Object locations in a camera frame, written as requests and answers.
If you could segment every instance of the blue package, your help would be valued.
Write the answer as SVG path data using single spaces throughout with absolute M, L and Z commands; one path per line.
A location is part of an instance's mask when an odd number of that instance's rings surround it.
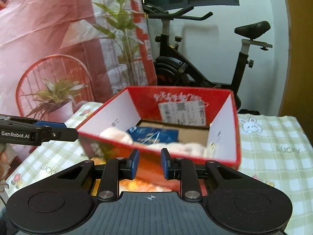
M 134 126 L 127 130 L 133 141 L 146 145 L 177 142 L 178 130 Z

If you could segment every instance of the silver bolt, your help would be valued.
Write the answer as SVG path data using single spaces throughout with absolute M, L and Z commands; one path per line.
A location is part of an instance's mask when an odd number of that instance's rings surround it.
M 99 192 L 99 197 L 103 199 L 109 199 L 109 198 L 112 198 L 113 196 L 114 196 L 114 193 L 111 191 Z
M 200 197 L 200 193 L 197 192 L 197 191 L 187 191 L 185 193 L 185 196 L 188 198 L 188 199 L 197 199 Z

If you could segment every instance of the cartoon rabbit print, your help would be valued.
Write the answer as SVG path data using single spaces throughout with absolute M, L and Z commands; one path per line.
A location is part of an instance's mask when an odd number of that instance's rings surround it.
M 253 132 L 262 133 L 262 128 L 257 124 L 256 119 L 251 117 L 249 119 L 249 121 L 246 121 L 245 119 L 241 118 L 240 121 L 242 123 L 242 128 L 244 129 L 245 132 L 247 132 L 247 133 L 253 133 Z

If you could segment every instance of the crosshair mark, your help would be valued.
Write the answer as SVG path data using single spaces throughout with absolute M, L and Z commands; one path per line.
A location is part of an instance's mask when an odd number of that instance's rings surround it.
M 151 195 L 149 195 L 149 196 L 146 197 L 146 198 L 148 198 L 148 200 L 154 200 L 154 199 L 157 198 L 157 197 L 151 194 Z

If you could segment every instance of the wooden door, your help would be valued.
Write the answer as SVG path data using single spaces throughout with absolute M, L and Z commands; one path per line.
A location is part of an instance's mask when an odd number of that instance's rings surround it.
M 313 0 L 286 0 L 290 64 L 281 116 L 294 116 L 313 144 Z

